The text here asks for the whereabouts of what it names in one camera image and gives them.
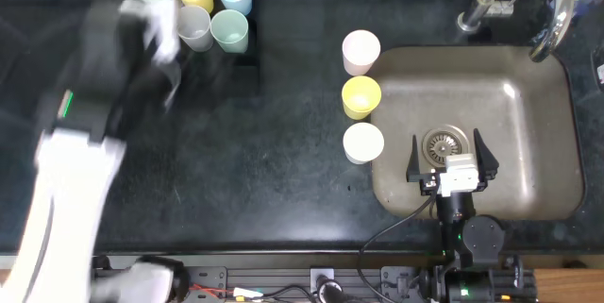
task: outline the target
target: black countertop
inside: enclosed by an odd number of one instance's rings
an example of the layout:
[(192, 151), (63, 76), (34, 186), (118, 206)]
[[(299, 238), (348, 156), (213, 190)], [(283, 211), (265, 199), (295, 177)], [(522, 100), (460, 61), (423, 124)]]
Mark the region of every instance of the black countertop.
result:
[[(74, 49), (91, 1), (0, 0), (0, 252), (18, 248), (25, 226), (37, 99)], [(487, 20), (477, 35), (460, 36), (455, 18), (470, 1), (255, 0), (260, 82), (247, 88), (226, 80), (232, 61), (217, 44), (205, 54), (184, 47), (173, 110), (145, 117), (128, 138), (97, 251), (358, 249), (399, 218), (374, 197), (370, 165), (351, 164), (342, 149), (353, 124), (340, 98), (349, 78), (342, 40), (364, 28), (376, 33), (382, 51), (530, 45), (545, 25), (545, 0), (519, 0), (512, 18)], [(603, 23), (604, 7), (593, 9), (557, 50), (569, 74), (583, 204), (563, 221), (505, 221), (508, 251), (604, 250), (604, 95), (590, 62), (604, 43)], [(233, 85), (245, 92), (230, 92)], [(438, 224), (411, 221), (376, 249), (440, 252)]]

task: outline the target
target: sink drain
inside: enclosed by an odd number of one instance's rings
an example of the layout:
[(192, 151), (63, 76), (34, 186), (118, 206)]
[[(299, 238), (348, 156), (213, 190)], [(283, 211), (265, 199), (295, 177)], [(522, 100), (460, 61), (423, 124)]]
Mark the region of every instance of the sink drain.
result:
[(428, 132), (422, 145), (428, 162), (436, 167), (444, 167), (446, 156), (467, 153), (469, 143), (459, 128), (444, 125)]

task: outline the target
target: sink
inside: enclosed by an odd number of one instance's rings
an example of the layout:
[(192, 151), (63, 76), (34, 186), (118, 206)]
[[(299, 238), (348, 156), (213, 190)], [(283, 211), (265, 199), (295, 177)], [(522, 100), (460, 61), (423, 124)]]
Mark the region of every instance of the sink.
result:
[(474, 153), (474, 128), (500, 164), (474, 194), (478, 214), (563, 219), (579, 206), (573, 111), (555, 58), (532, 62), (526, 47), (402, 47), (382, 54), (368, 75), (382, 90), (371, 123), (385, 140), (372, 162), (374, 192), (389, 212), (405, 216), (427, 199), (405, 179), (413, 134), (425, 173), (446, 155)]

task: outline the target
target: wooden floor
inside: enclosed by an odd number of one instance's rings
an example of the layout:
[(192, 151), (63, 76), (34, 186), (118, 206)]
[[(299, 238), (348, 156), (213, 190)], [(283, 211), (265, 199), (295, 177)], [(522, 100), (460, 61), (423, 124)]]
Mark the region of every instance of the wooden floor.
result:
[[(8, 271), (0, 270), (0, 281)], [(544, 269), (536, 270), (540, 303), (604, 302), (604, 270)]]

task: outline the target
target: faucet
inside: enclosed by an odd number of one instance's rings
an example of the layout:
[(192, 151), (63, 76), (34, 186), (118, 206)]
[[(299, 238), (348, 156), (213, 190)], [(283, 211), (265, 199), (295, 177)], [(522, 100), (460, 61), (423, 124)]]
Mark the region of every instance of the faucet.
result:
[[(457, 19), (458, 27), (468, 33), (473, 33), (480, 27), (480, 20), (485, 16), (503, 15), (511, 16), (513, 3), (497, 2), (495, 0), (474, 0), (468, 11), (461, 13)], [(541, 62), (556, 49), (573, 17), (575, 0), (556, 0), (553, 19), (548, 29), (540, 36), (540, 41), (531, 49), (529, 56), (535, 62)]]

